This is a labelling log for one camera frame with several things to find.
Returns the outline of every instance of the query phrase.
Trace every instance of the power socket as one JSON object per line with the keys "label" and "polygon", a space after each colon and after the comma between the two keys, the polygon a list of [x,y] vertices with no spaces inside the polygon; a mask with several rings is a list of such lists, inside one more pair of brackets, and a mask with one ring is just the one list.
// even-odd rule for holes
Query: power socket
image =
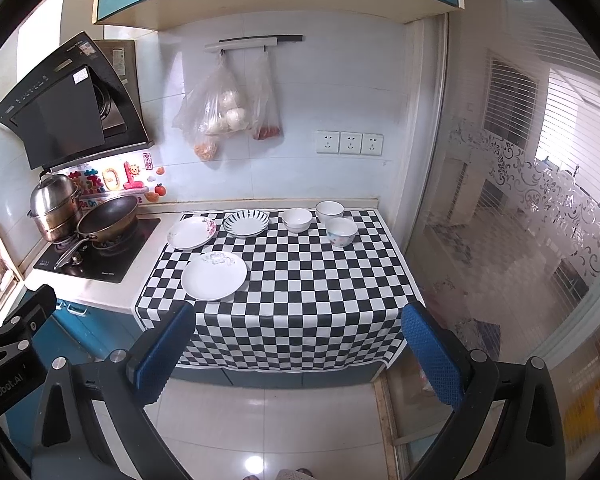
{"label": "power socket", "polygon": [[339,132],[315,133],[315,153],[338,153],[339,145]]}
{"label": "power socket", "polygon": [[382,141],[384,137],[376,134],[363,134],[362,135],[362,149],[360,153],[362,155],[382,155]]}
{"label": "power socket", "polygon": [[340,133],[340,153],[359,155],[362,148],[362,134],[353,132]]}

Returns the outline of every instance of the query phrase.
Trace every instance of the black and white checkered cloth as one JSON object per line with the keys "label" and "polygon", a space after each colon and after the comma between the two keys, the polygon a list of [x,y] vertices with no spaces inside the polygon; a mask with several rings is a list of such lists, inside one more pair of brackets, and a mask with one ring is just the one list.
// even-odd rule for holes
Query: black and white checkered cloth
{"label": "black and white checkered cloth", "polygon": [[[400,310],[422,300],[395,242],[376,210],[348,210],[359,234],[334,248],[322,224],[289,233],[281,211],[269,211],[267,231],[241,240],[222,221],[231,211],[185,214],[215,219],[216,238],[193,252],[166,246],[136,303],[145,327],[160,323],[172,300],[197,312],[196,333],[178,366],[260,370],[333,370],[352,364],[389,364],[402,349]],[[250,272],[221,301],[188,296],[180,276],[200,253],[239,254]]]}

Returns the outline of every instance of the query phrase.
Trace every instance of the wok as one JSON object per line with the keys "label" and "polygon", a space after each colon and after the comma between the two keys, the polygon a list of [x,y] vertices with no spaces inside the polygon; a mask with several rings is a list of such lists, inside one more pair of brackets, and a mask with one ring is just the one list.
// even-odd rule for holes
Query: wok
{"label": "wok", "polygon": [[69,263],[75,251],[87,242],[110,242],[118,238],[138,214],[138,199],[133,195],[119,196],[103,202],[78,222],[80,239],[71,245],[54,265],[54,270]]}

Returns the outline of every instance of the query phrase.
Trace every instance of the blue gripper pad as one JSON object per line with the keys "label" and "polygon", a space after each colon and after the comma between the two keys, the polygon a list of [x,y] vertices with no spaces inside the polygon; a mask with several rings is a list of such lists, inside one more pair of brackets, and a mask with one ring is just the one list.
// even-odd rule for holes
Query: blue gripper pad
{"label": "blue gripper pad", "polygon": [[143,332],[133,345],[127,377],[142,406],[158,400],[195,329],[195,309],[187,301],[177,301],[160,325]]}
{"label": "blue gripper pad", "polygon": [[449,404],[454,410],[458,409],[464,397],[460,370],[434,331],[411,304],[402,310],[402,334],[440,402]]}

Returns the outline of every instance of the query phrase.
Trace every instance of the stove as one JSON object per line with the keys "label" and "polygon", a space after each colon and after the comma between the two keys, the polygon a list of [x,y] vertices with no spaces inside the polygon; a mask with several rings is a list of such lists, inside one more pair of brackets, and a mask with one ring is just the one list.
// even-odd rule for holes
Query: stove
{"label": "stove", "polygon": [[33,268],[87,280],[120,283],[159,223],[159,218],[139,218],[116,240],[104,244],[85,244],[70,263],[58,270],[54,270],[54,265],[70,242],[51,245]]}

